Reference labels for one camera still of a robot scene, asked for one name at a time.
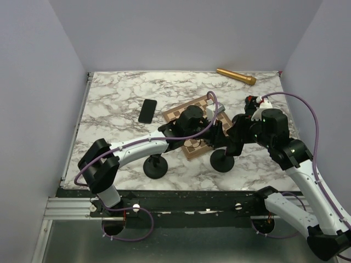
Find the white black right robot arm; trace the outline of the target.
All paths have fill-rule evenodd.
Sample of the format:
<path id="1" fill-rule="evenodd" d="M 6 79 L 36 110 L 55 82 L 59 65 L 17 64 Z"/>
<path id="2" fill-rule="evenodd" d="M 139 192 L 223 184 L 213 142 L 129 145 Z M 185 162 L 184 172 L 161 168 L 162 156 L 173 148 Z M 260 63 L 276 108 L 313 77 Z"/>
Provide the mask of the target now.
<path id="1" fill-rule="evenodd" d="M 267 109 L 259 120 L 239 114 L 228 129 L 236 156 L 244 144 L 257 143 L 268 150 L 270 158 L 295 182 L 313 214 L 307 213 L 285 197 L 272 191 L 252 201 L 260 215 L 268 211 L 278 215 L 307 240 L 310 250 L 323 261 L 350 248 L 350 214 L 336 200 L 317 168 L 315 157 L 305 143 L 290 137 L 288 118 L 279 109 Z"/>

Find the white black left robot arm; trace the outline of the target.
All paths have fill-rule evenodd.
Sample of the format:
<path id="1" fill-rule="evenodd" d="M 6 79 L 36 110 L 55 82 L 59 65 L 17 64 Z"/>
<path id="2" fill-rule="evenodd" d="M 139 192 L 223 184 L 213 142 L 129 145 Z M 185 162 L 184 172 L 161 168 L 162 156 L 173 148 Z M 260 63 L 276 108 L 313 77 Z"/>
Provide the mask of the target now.
<path id="1" fill-rule="evenodd" d="M 211 148 L 225 147 L 229 138 L 222 122 L 217 119 L 219 109 L 188 106 L 179 117 L 160 126 L 156 131 L 134 140 L 109 144 L 105 139 L 96 140 L 78 163 L 79 174 L 85 179 L 91 193 L 103 203 L 109 216 L 121 212 L 121 196 L 114 186 L 119 168 L 145 158 L 143 171 L 151 179 L 163 177 L 168 163 L 162 154 L 176 150 L 187 140 L 201 140 Z"/>

